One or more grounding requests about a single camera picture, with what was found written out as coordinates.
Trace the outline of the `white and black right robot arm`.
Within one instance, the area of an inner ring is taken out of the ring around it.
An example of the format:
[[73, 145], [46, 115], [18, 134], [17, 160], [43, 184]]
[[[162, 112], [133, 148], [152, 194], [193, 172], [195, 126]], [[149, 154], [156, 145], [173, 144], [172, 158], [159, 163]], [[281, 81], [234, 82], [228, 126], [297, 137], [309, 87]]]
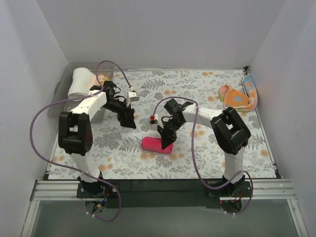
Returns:
[[176, 141], [176, 132], [187, 122], [193, 124], [192, 132], [195, 132], [197, 125], [211, 128], [217, 144], [224, 152], [224, 174], [221, 181], [213, 185], [203, 180], [195, 158], [195, 139], [192, 138], [191, 153], [195, 172], [206, 189], [229, 196], [242, 196], [246, 189], [251, 189], [251, 186], [245, 185], [247, 172], [243, 169], [244, 151], [251, 137], [251, 132], [243, 119], [232, 107], [227, 107], [224, 110], [213, 110], [200, 107], [192, 99], [185, 99], [183, 104], [178, 103], [177, 99], [177, 96], [164, 99], [166, 102], [164, 108], [169, 113], [169, 118], [167, 121], [160, 120], [157, 126], [162, 149], [166, 149]]

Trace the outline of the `red microfiber towel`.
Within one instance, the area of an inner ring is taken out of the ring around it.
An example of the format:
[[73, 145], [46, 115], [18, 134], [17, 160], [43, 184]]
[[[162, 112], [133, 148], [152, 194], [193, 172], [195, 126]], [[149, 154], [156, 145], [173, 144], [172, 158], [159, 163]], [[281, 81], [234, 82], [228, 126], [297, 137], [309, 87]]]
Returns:
[[161, 138], [146, 136], [141, 143], [142, 150], [159, 154], [171, 154], [173, 151], [173, 144], [169, 145], [165, 149], [162, 148]]

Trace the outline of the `orange blue patterned towel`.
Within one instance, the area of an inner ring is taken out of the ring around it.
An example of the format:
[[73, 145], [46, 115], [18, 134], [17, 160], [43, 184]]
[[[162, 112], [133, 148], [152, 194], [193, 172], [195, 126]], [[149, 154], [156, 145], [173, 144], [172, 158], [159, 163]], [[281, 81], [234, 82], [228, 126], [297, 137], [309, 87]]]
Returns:
[[230, 85], [224, 85], [219, 88], [218, 95], [224, 108], [231, 107], [238, 112], [248, 113], [257, 107], [257, 90], [251, 74], [244, 75], [241, 82], [243, 92]]

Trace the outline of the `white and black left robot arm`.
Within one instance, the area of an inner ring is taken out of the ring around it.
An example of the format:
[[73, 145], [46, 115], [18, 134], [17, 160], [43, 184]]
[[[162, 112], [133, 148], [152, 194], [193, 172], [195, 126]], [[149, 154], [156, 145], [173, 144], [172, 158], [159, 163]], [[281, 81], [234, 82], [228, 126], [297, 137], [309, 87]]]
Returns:
[[136, 128], [135, 110], [131, 107], [131, 102], [139, 100], [139, 96], [134, 90], [130, 90], [121, 101], [116, 89], [117, 86], [112, 81], [105, 81], [103, 86], [94, 85], [88, 91], [88, 98], [84, 98], [69, 112], [59, 115], [58, 145], [70, 155], [79, 169], [78, 180], [83, 190], [96, 198], [104, 194], [106, 185], [92, 178], [102, 179], [102, 173], [90, 153], [93, 144], [92, 118], [101, 108], [105, 108], [117, 114], [122, 127]]

